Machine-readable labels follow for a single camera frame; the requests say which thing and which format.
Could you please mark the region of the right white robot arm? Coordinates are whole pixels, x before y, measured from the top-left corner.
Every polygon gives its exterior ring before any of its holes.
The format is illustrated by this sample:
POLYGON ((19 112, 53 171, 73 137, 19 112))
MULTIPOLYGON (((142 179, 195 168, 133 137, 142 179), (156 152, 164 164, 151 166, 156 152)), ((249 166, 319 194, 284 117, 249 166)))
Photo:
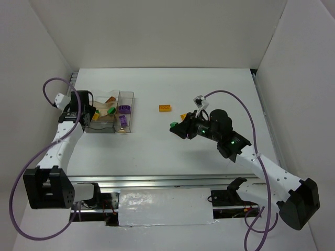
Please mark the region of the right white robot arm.
POLYGON ((233 195, 270 205, 289 227, 301 230, 320 208, 317 183, 311 178, 301 179, 257 153, 249 140, 233 130, 232 120, 224 110, 213 110, 209 120, 196 114, 189 112, 182 122, 172 122, 170 132, 182 139, 199 135, 215 141, 224 158, 249 168, 266 183, 263 188, 256 188, 245 178, 237 178, 228 187, 233 195))

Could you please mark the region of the purple lego brick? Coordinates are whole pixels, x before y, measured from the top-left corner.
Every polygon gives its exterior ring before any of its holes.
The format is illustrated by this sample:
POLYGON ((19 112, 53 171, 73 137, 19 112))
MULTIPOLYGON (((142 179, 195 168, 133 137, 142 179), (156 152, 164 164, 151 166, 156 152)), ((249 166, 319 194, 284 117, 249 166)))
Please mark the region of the purple lego brick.
POLYGON ((122 127, 127 127, 128 126, 127 118, 126 118, 125 115, 119 116, 119 120, 120 120, 120 125, 122 127))

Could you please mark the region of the purple round lego piece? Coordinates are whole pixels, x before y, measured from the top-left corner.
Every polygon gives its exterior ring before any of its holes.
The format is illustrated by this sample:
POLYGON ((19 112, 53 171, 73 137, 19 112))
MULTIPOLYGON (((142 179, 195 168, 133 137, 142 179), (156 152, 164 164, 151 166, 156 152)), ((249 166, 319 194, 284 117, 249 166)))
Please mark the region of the purple round lego piece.
POLYGON ((120 105, 118 107, 118 112, 122 115, 131 114, 131 106, 130 105, 120 105))

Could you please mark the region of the small green lego brick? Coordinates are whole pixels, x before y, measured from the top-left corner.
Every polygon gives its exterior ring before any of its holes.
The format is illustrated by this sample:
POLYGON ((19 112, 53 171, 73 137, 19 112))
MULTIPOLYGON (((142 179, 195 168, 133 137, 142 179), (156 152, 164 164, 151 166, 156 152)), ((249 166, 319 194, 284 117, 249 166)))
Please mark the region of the small green lego brick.
POLYGON ((170 123, 170 128, 173 128, 174 126, 176 126, 178 124, 178 122, 172 122, 170 123))

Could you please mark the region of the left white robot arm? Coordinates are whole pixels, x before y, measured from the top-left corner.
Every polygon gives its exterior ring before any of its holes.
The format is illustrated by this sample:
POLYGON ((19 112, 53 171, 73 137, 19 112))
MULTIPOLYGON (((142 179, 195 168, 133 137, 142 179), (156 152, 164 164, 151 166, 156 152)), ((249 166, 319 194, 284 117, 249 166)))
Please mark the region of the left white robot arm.
POLYGON ((75 145, 96 111, 93 95, 87 90, 71 92, 70 96, 58 94, 55 106, 62 110, 50 147, 35 168, 25 170, 23 181, 32 209, 68 209, 77 202, 94 207, 99 202, 97 183, 72 183, 67 174, 68 164, 75 145))

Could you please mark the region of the brown lego brick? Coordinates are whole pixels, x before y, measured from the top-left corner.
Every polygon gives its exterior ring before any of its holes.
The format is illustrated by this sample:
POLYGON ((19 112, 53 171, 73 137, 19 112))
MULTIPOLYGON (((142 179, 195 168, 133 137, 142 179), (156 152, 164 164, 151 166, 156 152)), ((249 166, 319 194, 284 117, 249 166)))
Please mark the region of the brown lego brick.
POLYGON ((109 98, 105 101, 105 103, 107 104, 107 103, 115 102, 115 101, 116 101, 116 98, 113 97, 113 96, 111 96, 111 97, 109 97, 109 98))

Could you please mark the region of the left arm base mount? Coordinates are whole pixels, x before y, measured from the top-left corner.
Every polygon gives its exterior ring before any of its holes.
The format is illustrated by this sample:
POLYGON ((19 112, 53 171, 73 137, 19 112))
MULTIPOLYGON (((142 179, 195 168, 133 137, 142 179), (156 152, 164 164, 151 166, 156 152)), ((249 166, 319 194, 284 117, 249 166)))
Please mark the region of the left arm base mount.
POLYGON ((98 184, 94 185, 93 198, 79 203, 77 212, 71 208, 70 219, 73 222, 103 222, 106 226, 119 225, 119 192, 101 192, 98 184))

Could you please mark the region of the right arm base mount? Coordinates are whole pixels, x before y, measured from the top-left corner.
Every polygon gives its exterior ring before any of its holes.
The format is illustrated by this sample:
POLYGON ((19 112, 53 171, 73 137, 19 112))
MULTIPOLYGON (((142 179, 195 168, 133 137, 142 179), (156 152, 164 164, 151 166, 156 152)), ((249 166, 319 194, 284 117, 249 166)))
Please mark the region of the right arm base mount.
POLYGON ((212 190, 207 201, 211 203, 213 207, 214 219, 232 219, 232 218, 243 218, 255 217, 260 207, 253 202, 242 200, 237 191, 247 180, 245 178, 236 178, 228 187, 224 190, 212 190))

